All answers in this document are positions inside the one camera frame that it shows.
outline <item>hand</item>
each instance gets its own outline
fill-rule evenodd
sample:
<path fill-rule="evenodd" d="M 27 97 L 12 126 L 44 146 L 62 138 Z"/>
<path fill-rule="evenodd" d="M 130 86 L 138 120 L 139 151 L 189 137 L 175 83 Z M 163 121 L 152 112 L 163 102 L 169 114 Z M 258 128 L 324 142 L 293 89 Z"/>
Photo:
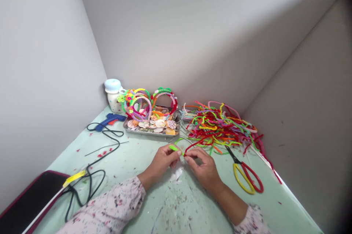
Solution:
<path fill-rule="evenodd" d="M 177 161 L 180 161 L 182 151 L 174 152 L 169 148 L 169 145 L 160 147 L 148 168 L 137 175 L 146 191 L 161 179 L 169 166 L 176 167 Z"/>
<path fill-rule="evenodd" d="M 196 158 L 202 160 L 203 163 L 200 166 L 194 161 Z M 201 147 L 196 147 L 186 152 L 184 154 L 184 159 L 192 168 L 201 185 L 207 191 L 215 195 L 217 192 L 223 190 L 224 184 L 217 172 L 214 159 Z"/>

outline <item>sleeve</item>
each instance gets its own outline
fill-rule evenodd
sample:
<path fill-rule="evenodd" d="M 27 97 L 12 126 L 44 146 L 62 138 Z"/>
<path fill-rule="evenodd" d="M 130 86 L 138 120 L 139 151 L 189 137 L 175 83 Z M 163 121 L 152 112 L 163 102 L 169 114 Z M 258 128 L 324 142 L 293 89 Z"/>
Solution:
<path fill-rule="evenodd" d="M 246 217 L 234 226 L 234 234 L 273 234 L 263 219 L 258 205 L 248 204 Z"/>
<path fill-rule="evenodd" d="M 138 214 L 145 195 L 138 177 L 128 179 L 79 209 L 57 234 L 119 234 Z"/>

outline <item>yellow scissor handle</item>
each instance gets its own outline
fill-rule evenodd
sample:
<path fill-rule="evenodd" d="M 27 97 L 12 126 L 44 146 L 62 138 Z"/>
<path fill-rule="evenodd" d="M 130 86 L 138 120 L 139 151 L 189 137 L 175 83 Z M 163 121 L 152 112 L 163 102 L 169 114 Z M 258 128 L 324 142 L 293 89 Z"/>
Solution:
<path fill-rule="evenodd" d="M 246 180 L 246 182 L 249 184 L 250 186 L 250 191 L 248 189 L 246 189 L 243 184 L 241 183 L 241 181 L 238 179 L 238 175 L 237 175 L 237 170 L 241 173 L 241 175 L 243 176 L 243 178 Z M 242 170 L 238 167 L 238 164 L 234 164 L 234 173 L 235 173 L 235 177 L 237 182 L 239 183 L 239 185 L 242 187 L 242 189 L 244 191 L 246 191 L 248 194 L 255 194 L 255 190 L 254 187 L 252 186 L 252 184 L 250 183 L 250 181 L 248 180 L 247 176 L 244 174 L 244 172 L 242 172 Z"/>

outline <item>white bottle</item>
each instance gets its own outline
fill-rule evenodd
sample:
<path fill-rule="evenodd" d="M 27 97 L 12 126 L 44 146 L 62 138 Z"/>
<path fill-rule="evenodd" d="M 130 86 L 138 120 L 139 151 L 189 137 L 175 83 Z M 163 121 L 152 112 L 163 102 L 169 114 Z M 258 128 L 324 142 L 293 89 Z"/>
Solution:
<path fill-rule="evenodd" d="M 117 97 L 120 94 L 126 92 L 125 89 L 121 87 L 121 82 L 117 79 L 108 79 L 104 82 L 105 92 L 107 93 L 107 100 L 109 101 L 110 108 L 113 113 L 122 114 L 122 104 L 117 101 Z"/>

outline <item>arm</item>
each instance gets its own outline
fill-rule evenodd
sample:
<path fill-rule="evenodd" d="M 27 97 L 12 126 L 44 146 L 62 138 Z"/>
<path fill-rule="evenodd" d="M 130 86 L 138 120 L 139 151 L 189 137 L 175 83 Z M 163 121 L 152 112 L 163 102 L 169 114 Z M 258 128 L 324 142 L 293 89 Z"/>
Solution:
<path fill-rule="evenodd" d="M 159 181 L 169 166 L 176 165 L 180 155 L 181 151 L 173 152 L 169 145 L 160 147 L 143 173 L 91 200 L 57 234 L 121 233 L 138 214 L 146 191 Z"/>
<path fill-rule="evenodd" d="M 199 166 L 194 159 L 200 158 Z M 185 153 L 184 159 L 192 168 L 202 186 L 214 197 L 234 225 L 235 233 L 269 234 L 260 209 L 256 205 L 248 206 L 227 185 L 217 172 L 214 159 L 202 148 L 197 147 Z"/>

